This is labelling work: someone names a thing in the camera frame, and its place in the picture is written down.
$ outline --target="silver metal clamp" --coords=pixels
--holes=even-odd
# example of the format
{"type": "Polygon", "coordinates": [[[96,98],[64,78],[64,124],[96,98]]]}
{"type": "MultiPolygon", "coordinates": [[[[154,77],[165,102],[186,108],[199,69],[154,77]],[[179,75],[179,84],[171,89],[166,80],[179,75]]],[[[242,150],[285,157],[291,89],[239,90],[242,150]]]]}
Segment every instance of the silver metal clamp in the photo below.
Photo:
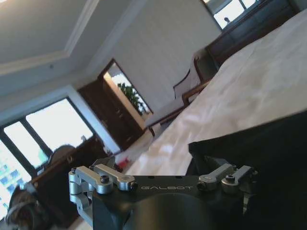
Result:
{"type": "Polygon", "coordinates": [[[235,172],[235,166],[231,164],[223,164],[221,167],[217,168],[213,172],[202,175],[199,177],[199,182],[197,188],[200,191],[212,191],[217,188],[220,181],[225,178],[228,174],[233,174],[235,172]]]}
{"type": "Polygon", "coordinates": [[[228,194],[235,194],[239,190],[239,186],[242,182],[242,179],[247,175],[253,173],[253,168],[249,166],[242,166],[234,174],[227,175],[222,180],[222,189],[228,194]]]}
{"type": "Polygon", "coordinates": [[[77,205],[79,215],[93,227],[93,209],[89,202],[96,189],[99,194],[108,194],[113,190],[113,184],[121,191],[133,191],[138,184],[135,178],[124,175],[103,164],[73,168],[69,172],[70,201],[77,205]]]}

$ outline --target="armchair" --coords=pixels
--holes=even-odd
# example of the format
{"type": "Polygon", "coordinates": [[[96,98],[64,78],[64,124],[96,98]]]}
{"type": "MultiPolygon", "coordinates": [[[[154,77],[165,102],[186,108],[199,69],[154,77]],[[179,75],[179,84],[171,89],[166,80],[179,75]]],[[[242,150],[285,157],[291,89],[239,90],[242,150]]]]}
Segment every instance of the armchair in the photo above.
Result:
{"type": "Polygon", "coordinates": [[[188,73],[174,88],[175,98],[163,106],[145,121],[145,126],[154,136],[152,126],[163,124],[178,116],[209,84],[217,69],[205,49],[193,55],[192,64],[188,73]]]}

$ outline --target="red object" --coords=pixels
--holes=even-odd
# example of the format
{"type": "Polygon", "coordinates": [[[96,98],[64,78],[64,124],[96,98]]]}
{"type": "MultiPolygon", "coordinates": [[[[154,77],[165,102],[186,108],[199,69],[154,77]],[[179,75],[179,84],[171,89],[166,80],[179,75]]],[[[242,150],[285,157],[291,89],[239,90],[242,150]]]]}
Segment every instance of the red object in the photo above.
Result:
{"type": "Polygon", "coordinates": [[[123,160],[122,162],[118,163],[118,166],[119,166],[120,168],[124,169],[124,168],[127,166],[128,163],[129,163],[129,160],[128,160],[128,158],[126,158],[126,159],[123,160]]]}

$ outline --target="bed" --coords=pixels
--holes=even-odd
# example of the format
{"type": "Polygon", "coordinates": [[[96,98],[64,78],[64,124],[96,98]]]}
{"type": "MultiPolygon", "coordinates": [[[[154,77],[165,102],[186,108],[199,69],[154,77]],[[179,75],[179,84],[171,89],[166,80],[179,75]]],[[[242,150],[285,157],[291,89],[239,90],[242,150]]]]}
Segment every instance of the bed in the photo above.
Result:
{"type": "Polygon", "coordinates": [[[188,144],[307,108],[307,11],[232,55],[148,151],[131,175],[185,175],[188,144]]]}

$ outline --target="wooden cabinet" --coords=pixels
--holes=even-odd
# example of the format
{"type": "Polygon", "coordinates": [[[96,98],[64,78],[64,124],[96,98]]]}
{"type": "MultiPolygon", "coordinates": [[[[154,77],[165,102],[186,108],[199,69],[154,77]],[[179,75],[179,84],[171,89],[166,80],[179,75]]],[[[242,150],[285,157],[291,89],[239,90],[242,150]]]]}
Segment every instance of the wooden cabinet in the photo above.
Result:
{"type": "Polygon", "coordinates": [[[290,0],[261,0],[227,26],[206,49],[220,67],[234,53],[281,26],[296,13],[290,0]]]}
{"type": "Polygon", "coordinates": [[[104,80],[91,82],[79,89],[79,93],[122,150],[143,134],[139,124],[104,80]]]}

